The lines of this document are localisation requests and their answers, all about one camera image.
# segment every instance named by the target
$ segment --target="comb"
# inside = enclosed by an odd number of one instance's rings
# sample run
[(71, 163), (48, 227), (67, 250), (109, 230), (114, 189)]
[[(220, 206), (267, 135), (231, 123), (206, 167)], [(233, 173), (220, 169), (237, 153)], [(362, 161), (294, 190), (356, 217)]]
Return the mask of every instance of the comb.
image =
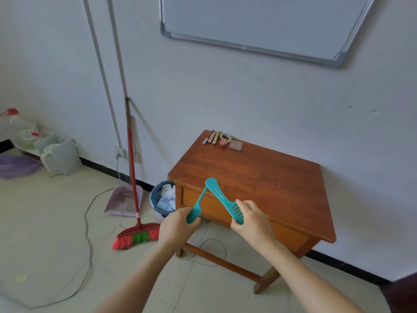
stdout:
[(203, 198), (203, 195), (206, 193), (206, 191), (207, 191), (207, 187), (204, 188), (203, 193), (201, 193), (199, 199), (195, 203), (195, 205), (194, 205), (193, 209), (191, 210), (190, 214), (188, 214), (187, 224), (191, 224), (192, 222), (194, 222), (197, 219), (197, 217), (200, 216), (200, 214), (201, 214), (200, 201)]
[(236, 204), (236, 202), (232, 202), (232, 201), (227, 200), (227, 198), (225, 197), (223, 192), (220, 190), (220, 187), (218, 186), (216, 178), (208, 178), (206, 180), (206, 189), (207, 188), (210, 189), (210, 191), (217, 197), (217, 199), (219, 199), (219, 201), (224, 205), (227, 212), (229, 212), (229, 214), (232, 216), (232, 218), (234, 218), (237, 221), (237, 223), (242, 225), (243, 224), (243, 213), (242, 213), (242, 211), (240, 210), (240, 208)]

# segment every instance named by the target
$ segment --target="forearm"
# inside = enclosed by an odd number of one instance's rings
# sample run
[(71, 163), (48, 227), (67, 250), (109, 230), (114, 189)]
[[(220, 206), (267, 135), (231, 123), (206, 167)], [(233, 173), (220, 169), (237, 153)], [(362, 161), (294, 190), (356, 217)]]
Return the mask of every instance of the forearm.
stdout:
[(160, 245), (154, 246), (145, 254), (129, 279), (107, 297), (94, 313), (142, 312), (156, 279), (173, 254), (173, 251), (164, 250)]
[(294, 295), (309, 313), (363, 312), (363, 310), (275, 241), (260, 253), (277, 269)]

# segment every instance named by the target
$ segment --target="broom handle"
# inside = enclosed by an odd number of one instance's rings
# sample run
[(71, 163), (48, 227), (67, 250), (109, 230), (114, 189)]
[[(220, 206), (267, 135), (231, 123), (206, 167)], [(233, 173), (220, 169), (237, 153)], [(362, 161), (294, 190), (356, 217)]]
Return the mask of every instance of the broom handle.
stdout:
[(125, 106), (126, 106), (126, 121), (128, 126), (128, 147), (129, 147), (129, 166), (130, 166), (130, 180), (133, 189), (133, 199), (135, 201), (135, 210), (136, 210), (136, 219), (139, 229), (141, 229), (141, 218), (139, 216), (139, 203), (138, 203), (138, 193), (136, 192), (136, 176), (135, 176), (135, 159), (133, 154), (133, 142), (132, 142), (132, 123), (131, 115), (129, 109), (129, 98), (125, 97)]

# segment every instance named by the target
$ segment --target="floor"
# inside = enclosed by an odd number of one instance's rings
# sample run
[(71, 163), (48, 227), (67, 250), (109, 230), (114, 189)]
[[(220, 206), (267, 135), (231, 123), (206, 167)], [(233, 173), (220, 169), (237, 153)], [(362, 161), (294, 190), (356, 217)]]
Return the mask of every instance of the floor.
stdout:
[[(51, 176), (45, 169), (35, 175), (0, 179), (0, 311), (28, 312), (65, 299), (80, 286), (88, 269), (88, 245), (84, 212), (95, 195), (117, 186), (118, 180), (81, 167), (70, 176)], [(42, 313), (91, 312), (115, 289), (154, 244), (114, 251), (112, 243), (133, 218), (104, 214), (112, 191), (100, 195), (87, 215), (93, 243), (93, 269), (81, 292), (64, 302), (31, 310)], [(154, 221), (145, 192), (141, 209), (144, 222)], [(204, 221), (190, 243), (255, 273), (268, 268), (267, 261), (233, 231)], [(253, 282), (200, 257), (191, 260), (175, 256), (159, 276), (144, 312), (305, 312), (282, 278), (264, 294), (254, 295)], [(362, 281), (310, 258), (302, 261), (366, 312), (389, 312), (377, 286)], [(16, 277), (28, 279), (16, 282)]]

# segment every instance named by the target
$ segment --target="whiteboard frame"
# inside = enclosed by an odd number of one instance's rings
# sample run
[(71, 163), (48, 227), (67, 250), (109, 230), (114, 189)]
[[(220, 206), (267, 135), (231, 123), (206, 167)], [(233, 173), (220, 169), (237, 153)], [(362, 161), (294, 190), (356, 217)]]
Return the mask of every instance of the whiteboard frame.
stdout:
[(246, 46), (242, 44), (236, 44), (231, 42), (224, 42), (220, 40), (212, 40), (208, 38), (203, 37), (195, 37), (195, 36), (189, 36), (189, 35), (182, 35), (182, 34), (176, 34), (174, 32), (167, 31), (165, 29), (165, 23), (164, 23), (164, 0), (159, 0), (159, 9), (160, 9), (160, 32), (161, 35), (167, 38), (173, 38), (178, 40), (188, 40), (192, 42), (198, 42), (198, 43), (204, 43), (204, 44), (214, 44), (219, 46), (226, 46), (231, 47), (235, 49), (241, 49), (246, 50), (250, 52), (261, 52), (264, 54), (269, 55), (275, 55), (275, 56), (282, 56), (282, 57), (288, 57), (293, 59), (299, 59), (299, 60), (307, 60), (311, 62), (316, 62), (319, 64), (322, 64), (329, 68), (340, 68), (343, 65), (343, 62), (345, 61), (347, 57), (347, 53), (352, 47), (352, 43), (355, 40), (360, 28), (362, 27), (363, 23), (365, 22), (369, 11), (371, 10), (373, 4), (375, 3), (375, 0), (368, 0), (365, 4), (364, 8), (361, 11), (361, 14), (359, 15), (358, 19), (356, 20), (355, 25), (352, 28), (352, 31), (350, 32), (350, 35), (348, 36), (345, 45), (342, 47), (342, 49), (335, 55), (333, 59), (323, 59), (323, 58), (317, 58), (317, 57), (311, 57), (311, 56), (305, 56), (305, 55), (299, 55), (299, 54), (293, 54), (290, 52), (281, 52), (277, 50), (269, 50), (265, 48), (260, 47), (253, 47), (253, 46)]

